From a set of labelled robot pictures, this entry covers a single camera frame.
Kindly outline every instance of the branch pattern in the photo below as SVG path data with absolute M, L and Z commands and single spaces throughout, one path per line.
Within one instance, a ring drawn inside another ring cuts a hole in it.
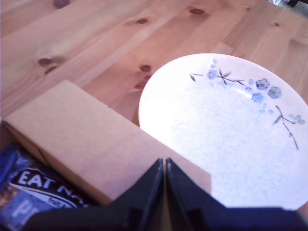
M 192 80 L 193 80 L 194 82 L 196 81 L 196 79 L 194 78 L 193 75 L 195 75 L 195 76 L 203 76 L 203 75 L 193 74 L 193 73 L 190 73 L 189 75 L 191 76 L 191 78 L 192 78 Z
M 288 128 L 288 127 L 286 126 L 286 124 L 284 123 L 284 121 L 287 121 L 287 122 L 289 122 L 289 123 L 291 123 L 291 124 L 295 124 L 295 122 L 292 122 L 292 121 L 286 119 L 285 117 L 283 117 L 283 114 L 282 114 L 280 108 L 279 108 L 277 105 L 276 105 L 275 107 L 276 107 L 276 108 L 278 109 L 278 111 L 280 112 L 280 116 L 275 120 L 274 124 L 277 124 L 278 121 L 282 119 L 282 124 L 283 124 L 284 127 L 288 130 L 288 132 L 289 132 L 289 137 L 292 137 L 292 138 L 293 138 L 295 147 L 296 147 L 296 149 L 298 149 L 298 145 L 297 145 L 297 143 L 296 143 L 296 140 L 295 140 L 293 134 L 290 132 L 289 128 Z
M 244 82 L 244 80 L 242 80 L 242 79 L 241 80 L 231 80 L 231 79 L 226 78 L 229 75 L 231 75 L 231 72 L 225 73 L 223 75 L 221 69 L 219 68 L 219 74 L 220 74 L 220 76 L 217 76 L 217 77 L 221 78 L 225 84 L 227 84 L 227 82 L 226 82 L 226 80 L 227 80 L 227 81 L 230 81 L 230 82 L 238 82 L 239 84 L 243 85 L 243 83 L 241 83 L 241 82 Z

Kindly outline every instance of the blue flower pattern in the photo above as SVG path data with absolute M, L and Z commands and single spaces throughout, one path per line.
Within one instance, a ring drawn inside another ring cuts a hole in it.
M 214 78 L 216 78 L 216 76 L 217 76 L 217 70 L 213 70 L 213 69 L 209 70 L 207 76 L 208 76 L 209 79 L 214 79 Z
M 256 86 L 257 86 L 257 89 L 259 90 L 266 90 L 268 87 L 269 87 L 269 82 L 267 81 L 266 78 L 263 78 L 261 80 L 258 80 L 256 82 Z
M 261 102 L 262 100 L 263 100 L 263 98 L 264 98 L 264 96 L 260 93 L 260 92 L 258 92 L 258 93 L 253 93 L 252 94 L 252 100 L 253 101 L 255 101 L 255 102 Z
M 290 114 L 289 117 L 290 117 L 291 119 L 294 119 L 294 120 L 295 120 L 294 123 L 298 123 L 298 124 L 304 124 L 304 123 L 305 123 L 305 121 L 302 120 L 302 118 L 301 118 L 300 115 L 297 115 L 297 116 L 294 117 L 294 115 Z
M 278 87 L 271 87 L 270 90 L 268 91 L 268 95 L 272 99 L 277 99 L 277 98 L 281 97 L 281 90 Z
M 218 84 L 220 85 L 223 85 L 224 87 L 226 87 L 226 85 L 234 85 L 236 82 L 243 85 L 246 89 L 246 91 L 252 91 L 252 88 L 251 87 L 248 87 L 247 85 L 244 84 L 244 81 L 245 80 L 233 80 L 233 79 L 229 79 L 227 78 L 231 72 L 228 72 L 226 74 L 223 74 L 223 72 L 221 71 L 220 68 L 219 69 L 219 76 L 218 76 L 218 71 L 215 70 L 214 68 L 216 68 L 216 64 L 217 64 L 217 60 L 214 59 L 213 60 L 213 63 L 214 64 L 211 64 L 211 68 L 207 74 L 208 78 L 209 79 L 214 79 L 216 77 L 219 77 L 221 78 L 223 81 L 220 81 L 218 82 Z M 202 76 L 202 75 L 199 75 L 199 74 L 190 74 L 191 78 L 193 81 L 196 81 L 196 79 L 194 78 L 193 75 L 197 75 L 197 76 Z M 249 85 L 253 85 L 254 84 L 254 81 L 253 79 L 249 79 L 248 80 L 248 84 Z M 270 83 L 267 81 L 267 79 L 263 78 L 263 79 L 260 79 L 258 81 L 256 81 L 256 88 L 258 90 L 266 90 L 268 87 L 270 86 Z M 272 98 L 272 99 L 277 99 L 277 98 L 280 98 L 281 97 L 281 89 L 279 87 L 271 87 L 270 90 L 268 91 L 268 95 Z M 262 100 L 264 99 L 264 96 L 262 95 L 262 93 L 260 92 L 256 92 L 256 93 L 253 93 L 252 94 L 252 98 L 251 98 L 254 102 L 257 102 L 257 103 L 261 103 Z M 270 110 L 270 109 L 267 109 L 267 103 L 263 103 L 261 105 L 261 108 L 259 109 L 259 112 L 260 113 L 265 113 L 266 111 L 269 113 L 269 114 L 273 114 L 273 111 Z M 280 110 L 280 108 L 278 106 L 276 106 L 276 108 L 279 110 L 280 112 L 280 116 L 276 119 L 276 121 L 274 122 L 274 124 L 278 123 L 279 121 L 282 121 L 283 125 L 286 127 L 286 129 L 289 131 L 289 137 L 292 137 L 293 140 L 294 140 L 294 143 L 295 143 L 295 146 L 296 148 L 298 149 L 298 145 L 295 141 L 295 138 L 293 136 L 293 134 L 290 132 L 290 130 L 288 129 L 288 127 L 285 125 L 285 121 L 287 122 L 290 122 L 291 124 L 301 124 L 303 125 L 305 123 L 304 120 L 302 120 L 301 116 L 300 115 L 297 115 L 297 116 L 294 116 L 293 114 L 290 114 L 289 117 L 291 119 L 293 119 L 294 121 L 290 121 L 288 119 L 286 119 L 285 117 L 283 117 L 282 115 L 282 111 Z

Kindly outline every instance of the wood knot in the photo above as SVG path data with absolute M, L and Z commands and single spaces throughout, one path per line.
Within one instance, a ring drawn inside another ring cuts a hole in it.
M 143 79 L 144 81 L 149 81 L 149 79 L 151 78 L 152 76 L 145 76 Z
M 69 5 L 70 0 L 53 0 L 53 6 L 57 9 L 61 9 L 64 6 Z
M 140 66 L 140 70 L 142 72 L 149 72 L 151 70 L 151 66 L 150 65 L 142 65 L 142 66 Z
M 204 10 L 200 10 L 200 9 L 191 9 L 191 10 L 189 10 L 189 12 L 191 14 L 194 14 L 194 15 L 202 15 L 202 14 L 204 14 Z
M 38 65 L 39 66 L 47 66 L 47 65 L 50 65 L 52 64 L 52 59 L 49 59 L 49 58 L 42 58 L 42 59 L 39 59 L 38 60 Z
M 45 74 L 47 75 L 48 73 L 50 73 L 51 71 L 53 71 L 56 68 L 57 68 L 57 66 L 53 66 L 53 67 L 49 68 L 47 71 L 45 71 Z
M 139 23 L 139 24 L 144 24 L 144 23 L 147 23 L 149 20 L 147 20 L 146 18 L 142 18 L 142 19 L 139 19 L 138 21 L 137 21 L 137 23 Z

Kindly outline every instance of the blue flower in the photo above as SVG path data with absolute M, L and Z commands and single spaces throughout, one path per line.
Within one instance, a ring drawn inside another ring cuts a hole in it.
M 297 122 L 298 124 L 304 124 L 304 123 L 305 123 L 305 121 L 302 120 L 302 118 L 300 117 L 300 115 L 295 116 L 295 120 L 297 120 L 296 122 Z
M 213 78 L 217 77 L 217 70 L 209 70 L 207 76 L 208 76 L 209 79 L 213 79 Z
M 268 95 L 272 99 L 277 99 L 277 98 L 281 97 L 281 90 L 278 87 L 271 87 L 270 90 L 268 91 Z
M 254 94 L 252 94 L 251 99 L 255 102 L 261 102 L 263 100 L 263 95 L 260 92 L 254 93 Z
M 261 80 L 258 80 L 256 82 L 256 86 L 259 90 L 266 90 L 269 87 L 269 82 L 266 80 L 266 78 L 263 78 Z
M 260 109 L 267 110 L 267 109 L 266 109 L 267 105 L 268 105 L 267 103 L 262 104 Z

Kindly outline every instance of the white plate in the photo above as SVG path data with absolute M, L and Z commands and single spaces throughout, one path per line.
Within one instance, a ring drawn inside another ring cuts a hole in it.
M 173 60 L 145 86 L 139 121 L 211 173 L 212 195 L 226 206 L 297 209 L 308 200 L 308 107 L 257 64 L 210 53 Z

